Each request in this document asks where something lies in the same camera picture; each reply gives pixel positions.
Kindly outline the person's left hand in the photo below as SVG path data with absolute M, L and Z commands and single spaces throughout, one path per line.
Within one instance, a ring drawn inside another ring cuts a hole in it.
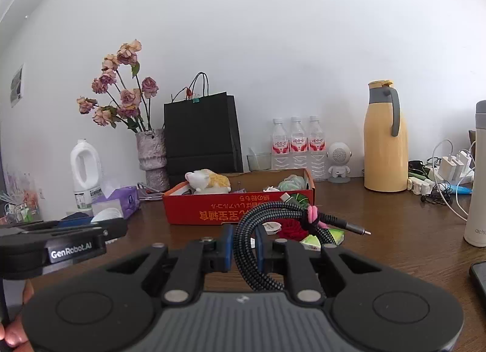
M 6 326 L 1 324 L 1 341 L 12 351 L 34 351 L 22 324 L 22 308 L 34 293 L 31 280 L 1 280 L 1 298 L 13 298 L 12 306 L 7 307 L 10 322 Z

